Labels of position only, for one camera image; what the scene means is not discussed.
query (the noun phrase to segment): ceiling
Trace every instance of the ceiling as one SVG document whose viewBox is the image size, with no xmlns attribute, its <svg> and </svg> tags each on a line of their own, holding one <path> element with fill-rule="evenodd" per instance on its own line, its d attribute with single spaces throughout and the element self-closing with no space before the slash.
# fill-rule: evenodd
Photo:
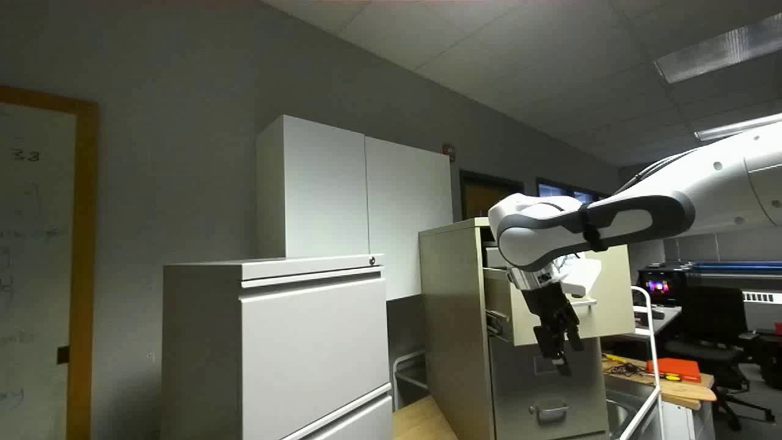
<svg viewBox="0 0 782 440">
<path fill-rule="evenodd" d="M 667 82 L 654 58 L 782 0 L 263 0 L 615 166 L 782 111 L 782 50 Z"/>
</svg>

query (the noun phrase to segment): machine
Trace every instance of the machine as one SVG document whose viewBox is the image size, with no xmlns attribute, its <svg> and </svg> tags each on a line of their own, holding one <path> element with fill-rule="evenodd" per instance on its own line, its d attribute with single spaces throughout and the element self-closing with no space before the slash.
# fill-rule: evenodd
<svg viewBox="0 0 782 440">
<path fill-rule="evenodd" d="M 507 196 L 488 210 L 514 280 L 540 317 L 540 352 L 570 373 L 565 340 L 580 349 L 580 317 L 561 294 L 559 257 L 642 240 L 782 225 L 782 125 L 660 158 L 613 196 Z"/>
</svg>

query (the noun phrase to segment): floor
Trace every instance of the floor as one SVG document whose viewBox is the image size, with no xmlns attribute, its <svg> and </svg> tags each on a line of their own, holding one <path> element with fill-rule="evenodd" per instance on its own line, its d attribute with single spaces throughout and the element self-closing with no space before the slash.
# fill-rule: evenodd
<svg viewBox="0 0 782 440">
<path fill-rule="evenodd" d="M 763 412 L 749 407 L 736 407 L 740 416 L 740 429 L 730 429 L 719 416 L 713 418 L 716 440 L 780 440 L 782 437 L 782 390 L 769 388 L 758 364 L 743 364 L 740 371 L 749 379 L 752 388 L 738 399 L 768 405 L 774 411 L 776 421 L 765 422 Z"/>
</svg>

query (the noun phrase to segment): gray wall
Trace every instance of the gray wall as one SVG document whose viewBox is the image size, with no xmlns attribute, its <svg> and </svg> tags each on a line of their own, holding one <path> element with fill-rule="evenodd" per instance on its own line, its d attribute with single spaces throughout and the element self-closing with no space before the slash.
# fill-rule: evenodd
<svg viewBox="0 0 782 440">
<path fill-rule="evenodd" d="M 457 169 L 595 190 L 615 170 L 252 0 L 2 0 L 0 82 L 103 111 L 92 435 L 157 437 L 160 263 L 252 257 L 253 135 L 280 111 Z"/>
<path fill-rule="evenodd" d="M 763 228 L 730 235 L 667 240 L 665 257 L 670 261 L 782 261 L 780 235 L 780 228 Z"/>
</svg>

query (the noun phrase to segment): wooden door frame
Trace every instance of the wooden door frame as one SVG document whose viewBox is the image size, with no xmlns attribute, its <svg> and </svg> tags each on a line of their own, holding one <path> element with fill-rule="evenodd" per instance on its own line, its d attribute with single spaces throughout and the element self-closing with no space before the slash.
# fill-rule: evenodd
<svg viewBox="0 0 782 440">
<path fill-rule="evenodd" d="M 98 105 L 10 85 L 0 85 L 0 102 L 75 116 L 65 437 L 87 440 L 92 400 Z"/>
<path fill-rule="evenodd" d="M 490 187 L 490 190 L 500 190 L 500 192 L 522 192 L 522 184 L 514 180 L 514 177 L 498 177 L 498 176 L 488 176 L 488 174 L 476 174 L 476 170 L 460 170 L 460 190 L 461 190 L 461 220 L 471 218 L 471 213 L 467 213 L 467 187 Z"/>
</svg>

